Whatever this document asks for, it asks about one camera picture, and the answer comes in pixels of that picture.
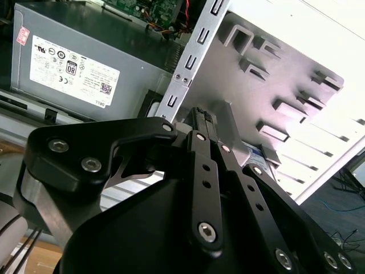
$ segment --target green circuit board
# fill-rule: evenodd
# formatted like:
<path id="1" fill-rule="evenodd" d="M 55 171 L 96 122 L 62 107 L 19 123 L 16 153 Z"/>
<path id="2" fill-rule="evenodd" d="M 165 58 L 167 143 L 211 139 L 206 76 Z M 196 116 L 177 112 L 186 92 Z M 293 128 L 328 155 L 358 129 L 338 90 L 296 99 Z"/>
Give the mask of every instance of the green circuit board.
<path id="1" fill-rule="evenodd" d="M 147 9 L 153 22 L 167 29 L 177 18 L 181 0 L 104 0 L 118 10 L 146 21 L 143 12 Z"/>

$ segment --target sticker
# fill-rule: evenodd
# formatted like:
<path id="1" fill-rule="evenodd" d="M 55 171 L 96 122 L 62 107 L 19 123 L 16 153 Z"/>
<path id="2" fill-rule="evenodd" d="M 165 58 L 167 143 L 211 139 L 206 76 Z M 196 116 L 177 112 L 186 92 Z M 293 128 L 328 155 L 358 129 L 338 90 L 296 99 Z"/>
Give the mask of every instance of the sticker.
<path id="1" fill-rule="evenodd" d="M 105 108 L 113 100 L 120 72 L 33 35 L 29 78 Z"/>
<path id="2" fill-rule="evenodd" d="M 261 150 L 259 150 L 257 147 L 254 147 L 250 144 L 247 144 L 246 142 L 243 142 L 247 149 L 250 152 L 250 158 L 247 160 L 246 164 L 256 164 L 259 167 L 261 167 L 271 178 L 274 179 L 273 173 L 271 172 L 271 169 L 267 165 L 265 158 L 263 157 L 263 153 Z"/>
<path id="3" fill-rule="evenodd" d="M 17 42 L 23 46 L 27 43 L 28 36 L 30 31 L 28 31 L 25 27 L 21 27 L 18 33 Z"/>

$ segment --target qr code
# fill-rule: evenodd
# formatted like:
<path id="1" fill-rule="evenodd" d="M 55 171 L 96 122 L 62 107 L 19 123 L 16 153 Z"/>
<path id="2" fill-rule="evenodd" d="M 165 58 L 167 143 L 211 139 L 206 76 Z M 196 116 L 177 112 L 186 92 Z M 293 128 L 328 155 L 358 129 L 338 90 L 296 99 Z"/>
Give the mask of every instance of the qr code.
<path id="1" fill-rule="evenodd" d="M 108 84 L 102 83 L 102 87 L 100 88 L 100 92 L 110 95 L 112 92 L 112 86 L 109 86 Z"/>

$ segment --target red sticker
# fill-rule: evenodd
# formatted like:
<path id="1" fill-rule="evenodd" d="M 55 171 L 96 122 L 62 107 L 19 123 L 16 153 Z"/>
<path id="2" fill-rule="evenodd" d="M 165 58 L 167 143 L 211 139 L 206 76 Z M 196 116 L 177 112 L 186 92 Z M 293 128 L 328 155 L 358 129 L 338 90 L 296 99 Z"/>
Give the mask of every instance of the red sticker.
<path id="1" fill-rule="evenodd" d="M 30 34 L 30 31 L 28 31 L 25 27 L 22 27 L 19 30 L 19 34 L 18 34 L 18 37 L 17 37 L 17 42 L 19 44 L 22 44 L 23 46 L 25 46 L 25 44 L 27 43 L 29 34 Z"/>

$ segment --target red wire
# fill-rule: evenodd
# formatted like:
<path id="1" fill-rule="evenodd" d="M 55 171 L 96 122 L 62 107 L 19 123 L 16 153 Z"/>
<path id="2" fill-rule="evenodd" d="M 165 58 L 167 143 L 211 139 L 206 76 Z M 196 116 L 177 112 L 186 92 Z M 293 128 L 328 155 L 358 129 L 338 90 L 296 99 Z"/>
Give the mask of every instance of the red wire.
<path id="1" fill-rule="evenodd" d="M 186 16 L 186 27 L 189 28 L 189 0 L 186 0 L 186 9 L 185 9 L 185 16 Z"/>

